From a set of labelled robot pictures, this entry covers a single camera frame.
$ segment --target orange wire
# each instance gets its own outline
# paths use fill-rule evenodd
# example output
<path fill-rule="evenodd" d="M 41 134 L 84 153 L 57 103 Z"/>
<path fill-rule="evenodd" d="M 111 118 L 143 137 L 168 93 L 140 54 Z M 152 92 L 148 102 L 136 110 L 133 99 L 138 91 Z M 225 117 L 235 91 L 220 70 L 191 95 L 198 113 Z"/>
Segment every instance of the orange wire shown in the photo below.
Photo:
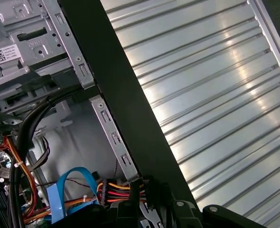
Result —
<path fill-rule="evenodd" d="M 93 198 L 86 198 L 86 202 L 89 202 L 89 201 L 91 201 Z M 73 206 L 73 205 L 75 205 L 75 204 L 78 204 L 78 203 L 83 203 L 83 199 L 77 199 L 77 200 L 74 200 L 74 201 L 71 201 L 71 202 L 67 202 L 67 203 L 65 203 L 65 206 L 66 207 L 70 207 L 70 206 Z M 27 218 L 27 219 L 25 219 L 24 220 L 24 222 L 27 224 L 27 223 L 29 223 L 29 222 L 31 222 L 32 220 L 36 220 L 36 219 L 40 219 L 40 218 L 42 218 L 42 217 L 44 217 L 44 216 L 46 216 L 46 215 L 49 215 L 50 214 L 50 212 L 51 211 L 45 211 L 45 212 L 42 212 L 42 213 L 40 213 L 40 214 L 38 214 L 38 215 L 35 215 L 35 216 L 33 216 L 33 217 L 31 217 L 31 218 Z"/>
<path fill-rule="evenodd" d="M 10 149 L 12 155 L 14 156 L 15 160 L 17 161 L 17 163 L 21 162 L 22 159 L 20 158 L 19 154 L 17 153 L 16 148 L 12 145 L 11 140 L 9 138 L 7 138 L 7 137 L 4 137 L 4 144 L 9 147 L 9 149 Z M 36 204 L 37 204 L 37 188 L 36 188 L 35 180 L 34 180 L 33 176 L 31 175 L 31 173 L 29 172 L 29 170 L 27 169 L 25 163 L 22 163 L 20 166 L 21 166 L 22 170 L 24 171 L 25 175 L 27 176 L 27 178 L 29 180 L 30 187 L 32 189 L 33 196 L 34 196 L 33 199 L 30 200 L 31 204 L 33 205 L 31 210 L 28 209 L 26 211 L 26 214 L 27 214 L 27 212 L 30 210 L 30 212 L 27 215 L 27 218 L 28 218 L 28 217 L 30 217 L 32 215 L 32 213 L 34 212 L 34 210 L 36 208 Z"/>

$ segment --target yellow wire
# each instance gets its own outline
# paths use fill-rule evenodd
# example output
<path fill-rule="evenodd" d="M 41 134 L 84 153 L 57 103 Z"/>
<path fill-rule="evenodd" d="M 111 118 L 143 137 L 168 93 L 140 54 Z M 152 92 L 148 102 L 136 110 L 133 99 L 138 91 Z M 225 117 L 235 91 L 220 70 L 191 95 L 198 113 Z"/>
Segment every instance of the yellow wire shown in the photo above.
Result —
<path fill-rule="evenodd" d="M 89 202 L 89 201 L 91 201 L 92 199 L 93 199 L 93 198 L 86 198 L 85 201 L 86 201 L 86 202 Z M 73 205 L 78 204 L 78 203 L 83 203 L 83 199 L 77 199 L 77 200 L 74 200 L 74 201 L 65 203 L 65 206 L 66 206 L 66 207 L 70 207 L 70 206 L 73 206 Z M 35 215 L 35 216 L 31 217 L 31 218 L 25 219 L 24 222 L 27 224 L 27 223 L 31 222 L 32 220 L 40 219 L 40 218 L 42 218 L 42 217 L 44 217 L 44 216 L 46 216 L 46 215 L 49 215 L 50 212 L 51 212 L 50 210 L 44 211 L 44 212 L 42 212 L 42 213 L 40 213 L 40 214 L 37 214 L 37 215 Z"/>
<path fill-rule="evenodd" d="M 99 188 L 100 188 L 102 185 L 103 185 L 103 183 L 98 184 L 97 191 L 99 190 Z"/>
<path fill-rule="evenodd" d="M 123 187 L 123 186 L 119 186 L 119 185 L 112 184 L 112 183 L 108 183 L 108 184 L 115 187 L 115 188 L 118 188 L 118 189 L 124 189 L 124 190 L 130 190 L 131 189 L 130 187 Z"/>

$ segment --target metal bracket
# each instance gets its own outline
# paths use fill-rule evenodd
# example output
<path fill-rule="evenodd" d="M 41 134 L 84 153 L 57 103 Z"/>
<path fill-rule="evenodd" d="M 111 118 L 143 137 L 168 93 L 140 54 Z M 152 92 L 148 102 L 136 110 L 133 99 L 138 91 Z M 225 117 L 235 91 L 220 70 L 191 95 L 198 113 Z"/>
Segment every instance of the metal bracket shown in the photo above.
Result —
<path fill-rule="evenodd" d="M 72 62 L 75 73 L 77 74 L 82 87 L 84 89 L 91 87 L 94 84 L 93 75 L 85 61 L 84 56 L 82 55 L 82 52 L 59 4 L 54 0 L 43 0 L 43 4 L 64 45 L 70 61 Z"/>
<path fill-rule="evenodd" d="M 163 228 L 161 219 L 155 209 L 149 209 L 147 203 L 140 203 L 140 209 L 143 216 L 147 220 L 151 221 L 155 228 Z"/>
<path fill-rule="evenodd" d="M 139 177 L 138 171 L 122 141 L 112 116 L 107 109 L 106 103 L 100 96 L 94 97 L 90 99 L 90 101 L 126 179 L 128 181 L 135 180 Z"/>

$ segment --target screw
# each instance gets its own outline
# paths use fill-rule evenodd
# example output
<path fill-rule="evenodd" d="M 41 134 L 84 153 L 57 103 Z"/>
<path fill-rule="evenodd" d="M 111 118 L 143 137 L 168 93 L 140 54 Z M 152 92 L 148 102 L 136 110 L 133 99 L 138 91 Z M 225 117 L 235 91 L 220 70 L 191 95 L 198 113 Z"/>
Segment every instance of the screw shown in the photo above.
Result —
<path fill-rule="evenodd" d="M 42 11 L 40 16 L 42 19 L 46 20 L 48 18 L 48 13 L 46 11 Z"/>
<path fill-rule="evenodd" d="M 183 207 L 184 203 L 179 201 L 179 202 L 176 203 L 176 205 L 179 206 L 179 207 Z"/>
<path fill-rule="evenodd" d="M 210 209 L 211 212 L 217 212 L 218 211 L 218 208 L 216 208 L 216 207 L 210 207 L 209 209 Z"/>

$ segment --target slot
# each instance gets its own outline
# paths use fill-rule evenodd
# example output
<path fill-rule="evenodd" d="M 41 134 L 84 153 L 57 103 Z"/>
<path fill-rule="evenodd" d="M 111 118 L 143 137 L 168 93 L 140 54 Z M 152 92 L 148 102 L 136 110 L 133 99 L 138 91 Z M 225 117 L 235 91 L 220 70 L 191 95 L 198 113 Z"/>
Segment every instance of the slot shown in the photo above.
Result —
<path fill-rule="evenodd" d="M 121 159 L 122 159 L 122 161 L 123 161 L 125 167 L 127 167 L 128 165 L 131 165 L 131 162 L 130 162 L 130 160 L 129 160 L 129 158 L 127 157 L 126 154 L 122 155 L 122 156 L 121 156 Z"/>
<path fill-rule="evenodd" d="M 13 95 L 9 98 L 6 99 L 6 103 L 9 107 L 14 106 L 16 103 L 22 101 L 23 99 L 28 98 L 28 94 L 27 93 L 20 93 L 17 95 Z"/>
<path fill-rule="evenodd" d="M 47 33 L 47 30 L 46 30 L 45 27 L 43 27 L 42 29 L 30 32 L 30 33 L 18 34 L 17 38 L 21 42 L 21 41 L 24 41 L 24 40 L 30 40 L 30 39 L 34 39 L 34 38 L 40 37 L 40 36 L 42 36 L 42 35 L 44 35 L 46 33 Z"/>
<path fill-rule="evenodd" d="M 111 121 L 111 118 L 110 118 L 110 116 L 108 115 L 108 113 L 107 113 L 106 110 L 103 110 L 103 111 L 101 111 L 100 113 L 101 113 L 101 116 L 102 116 L 102 118 L 103 118 L 103 120 L 104 120 L 105 123 Z"/>

